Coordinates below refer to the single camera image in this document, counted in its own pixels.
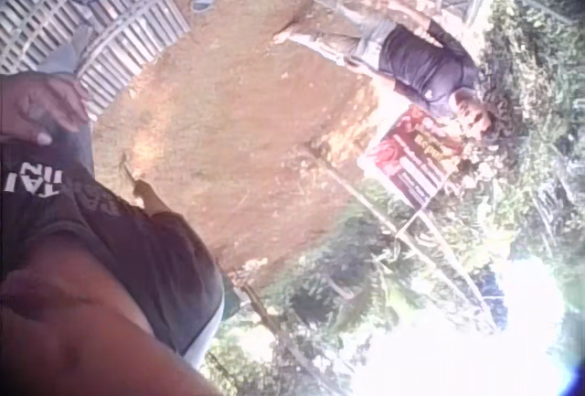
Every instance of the black shirt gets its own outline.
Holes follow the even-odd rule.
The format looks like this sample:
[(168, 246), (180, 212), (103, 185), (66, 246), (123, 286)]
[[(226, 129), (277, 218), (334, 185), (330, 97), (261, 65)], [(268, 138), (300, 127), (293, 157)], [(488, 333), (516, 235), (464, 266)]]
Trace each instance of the black shirt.
[(0, 147), (2, 280), (27, 262), (33, 241), (74, 233), (140, 306), (156, 338), (183, 355), (223, 294), (217, 266), (185, 220), (148, 217), (57, 149)]
[(449, 97), (460, 88), (474, 88), (477, 67), (461, 43), (435, 21), (428, 33), (442, 47), (397, 26), (384, 41), (379, 69), (397, 80), (398, 92), (433, 117), (452, 116)]

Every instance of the banner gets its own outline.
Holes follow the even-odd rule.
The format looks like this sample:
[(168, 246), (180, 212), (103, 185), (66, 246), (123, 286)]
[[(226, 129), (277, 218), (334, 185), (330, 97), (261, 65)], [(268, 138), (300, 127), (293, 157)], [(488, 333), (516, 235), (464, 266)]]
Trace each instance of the banner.
[(427, 113), (412, 105), (369, 146), (358, 164), (419, 211), (457, 170), (462, 150)]

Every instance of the brown soil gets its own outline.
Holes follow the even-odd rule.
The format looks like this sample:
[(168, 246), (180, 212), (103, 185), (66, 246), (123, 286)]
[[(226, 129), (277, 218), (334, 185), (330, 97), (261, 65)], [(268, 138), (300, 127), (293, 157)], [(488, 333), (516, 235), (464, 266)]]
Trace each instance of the brown soil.
[(204, 17), (175, 2), (192, 31), (100, 119), (97, 177), (129, 198), (118, 171), (127, 154), (224, 269), (263, 258), (273, 267), (322, 236), (346, 203), (306, 171), (297, 147), (356, 110), (360, 82), (306, 48), (271, 44), (311, 0), (218, 0)]

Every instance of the man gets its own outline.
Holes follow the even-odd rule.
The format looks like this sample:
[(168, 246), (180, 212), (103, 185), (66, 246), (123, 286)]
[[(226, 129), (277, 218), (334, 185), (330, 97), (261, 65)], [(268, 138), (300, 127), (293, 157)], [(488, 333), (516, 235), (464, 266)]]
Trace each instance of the man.
[(493, 129), (494, 116), (474, 89), (477, 68), (459, 41), (421, 12), (396, 0), (382, 5), (405, 13), (441, 44), (417, 37), (382, 12), (344, 0), (314, 0), (347, 18), (359, 37), (302, 30), (291, 24), (274, 37), (305, 45), (350, 70), (378, 78), (384, 86), (418, 104), (453, 131), (483, 140)]
[(0, 76), (2, 385), (217, 394), (194, 367), (221, 319), (218, 268), (151, 186), (136, 182), (138, 209), (95, 181), (89, 96), (67, 74), (86, 42), (39, 68), (54, 74)]

